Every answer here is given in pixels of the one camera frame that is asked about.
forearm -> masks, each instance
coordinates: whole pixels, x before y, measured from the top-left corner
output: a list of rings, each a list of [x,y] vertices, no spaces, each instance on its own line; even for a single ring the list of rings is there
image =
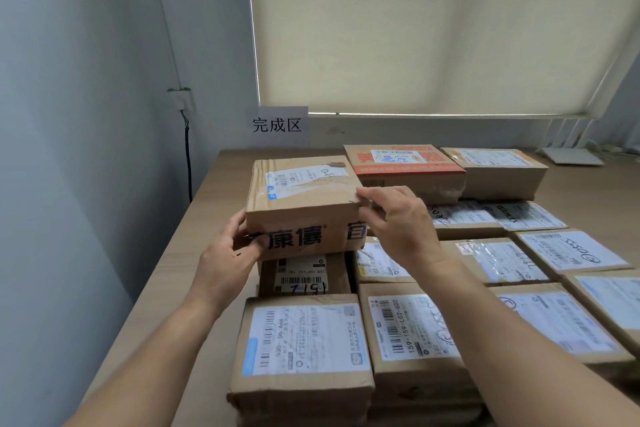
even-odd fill
[[[214,320],[196,307],[173,312],[66,425],[171,425]]]
[[[499,425],[637,422],[638,407],[505,307],[462,263],[420,270],[416,280],[440,309]]]

hand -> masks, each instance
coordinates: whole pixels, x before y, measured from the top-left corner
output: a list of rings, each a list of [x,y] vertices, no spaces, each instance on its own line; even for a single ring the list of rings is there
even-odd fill
[[[253,264],[269,245],[266,235],[255,240],[246,235],[242,209],[229,219],[222,233],[200,255],[184,304],[211,314],[212,323],[240,294]]]
[[[420,266],[443,262],[445,255],[424,202],[406,186],[359,187],[357,193],[380,205],[387,213],[383,220],[368,207],[360,208],[389,257],[413,277]]]

left hand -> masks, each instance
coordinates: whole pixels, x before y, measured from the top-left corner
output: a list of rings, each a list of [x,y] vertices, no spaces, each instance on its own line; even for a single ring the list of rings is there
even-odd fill
[[[209,245],[198,261],[198,269],[185,305],[205,308],[215,321],[242,291],[253,264],[269,245],[266,235],[252,240],[246,236],[244,209],[234,214],[224,230]]]

roller blind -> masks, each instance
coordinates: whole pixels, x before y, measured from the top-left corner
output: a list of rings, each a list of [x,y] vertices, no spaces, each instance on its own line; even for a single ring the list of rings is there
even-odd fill
[[[261,105],[577,114],[639,0],[252,0]]]

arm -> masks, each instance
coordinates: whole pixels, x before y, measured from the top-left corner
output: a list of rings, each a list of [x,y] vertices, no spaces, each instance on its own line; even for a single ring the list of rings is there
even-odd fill
[[[444,255],[422,200],[406,187],[359,188],[362,218],[436,303],[501,426],[640,425],[640,407],[538,332],[460,261]]]
[[[198,352],[242,291],[264,238],[249,243],[244,210],[202,253],[187,296],[126,363],[85,401],[67,427],[169,426]],[[248,245],[242,253],[234,249]]]

